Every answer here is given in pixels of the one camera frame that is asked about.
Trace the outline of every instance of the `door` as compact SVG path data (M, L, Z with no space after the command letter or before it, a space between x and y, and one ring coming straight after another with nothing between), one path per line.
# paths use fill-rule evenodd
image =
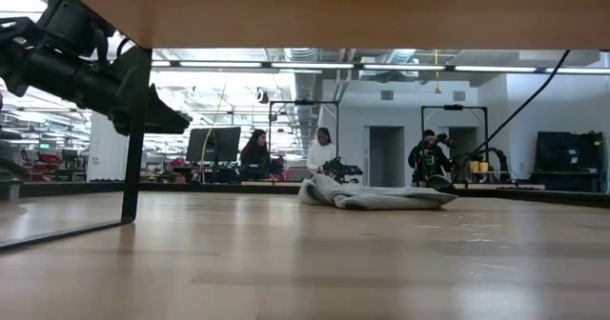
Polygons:
M404 187L404 128L370 127L368 144L369 185L371 187Z
M472 152L480 144L477 142L477 130L478 128L449 128L449 138L453 142L453 146L449 149L449 158L461 164L466 159L468 153ZM466 170L462 172L459 180L465 177L464 173Z
M364 127L364 154L362 154L362 157L364 157L364 162L362 162L362 185L363 186L370 186L369 181L371 181L371 168L370 168L370 156L369 156L369 152L371 151L371 127L370 126L365 126Z

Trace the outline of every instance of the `cloth on floor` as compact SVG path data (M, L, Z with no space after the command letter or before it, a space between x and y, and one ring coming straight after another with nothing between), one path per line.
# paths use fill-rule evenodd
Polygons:
M436 210L456 196L427 188L341 185L328 176L317 174L303 180L298 198L309 205L335 206L344 210Z

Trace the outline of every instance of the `white wall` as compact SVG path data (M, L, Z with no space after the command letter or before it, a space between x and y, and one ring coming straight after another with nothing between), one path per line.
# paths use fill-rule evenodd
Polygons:
M607 67L601 60L591 68ZM490 134L534 93L548 75L504 74L478 89L478 102L489 108ZM610 88L606 76L558 75L497 137L492 146L508 156L513 178L528 178L534 169L539 131L590 130L604 133L604 166L610 145Z
M114 130L112 121L94 112L91 118L91 143L87 180L124 179L128 138Z
M436 82L421 85L418 82L392 82L379 84L370 81L352 81L345 91L341 107L364 107L364 108L395 108L427 106L443 106L454 104L453 92L466 91L466 102L464 105L476 106L478 94L476 88L471 88L464 81L441 81L441 94L435 93ZM335 81L326 80L323 84L324 97L331 100L335 93ZM382 90L394 92L393 101L381 101Z
M516 110L546 78L541 75L508 75L509 111ZM585 133L590 130L604 132L604 135L610 132L608 78L556 76L511 124L510 152L515 173L520 177L528 176L534 169L539 131Z
M498 126L508 118L508 87L506 75L502 74L491 81L483 84L478 88L478 104L487 107L488 113L488 130L491 135ZM478 132L478 145L485 140L484 132ZM509 129L501 131L497 137L490 142L490 148L497 148L507 155L509 165L510 160L509 148ZM489 163L499 169L498 158L492 153L489 155Z
M445 82L442 94L435 94L434 83L421 86L419 83L390 83L380 85L375 82L352 82L340 106L339 117L339 155L349 164L364 168L364 128L366 126L404 127L405 157L411 148L421 140L421 106L442 106L455 104L453 90L467 93L464 105L477 104L477 89L470 88L466 82ZM394 101L379 100L380 90L393 90ZM432 112L427 110L426 128L438 131L448 127L479 127L478 118L470 111ZM411 181L413 170L405 159L405 181Z

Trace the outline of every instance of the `man in black jacket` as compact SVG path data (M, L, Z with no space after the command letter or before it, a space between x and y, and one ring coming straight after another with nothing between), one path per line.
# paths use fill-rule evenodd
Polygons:
M423 134L424 140L420 141L409 154L409 166L415 169L413 172L414 185L425 181L432 175L442 176L441 167L445 171L451 170L451 162L437 145L435 133L432 130L426 130Z

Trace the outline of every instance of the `person in white shirt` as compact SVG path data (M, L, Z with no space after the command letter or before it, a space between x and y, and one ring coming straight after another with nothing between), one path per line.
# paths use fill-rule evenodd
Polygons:
M336 157L336 148L327 128L317 129L317 140L309 148L307 169L320 171L324 163Z

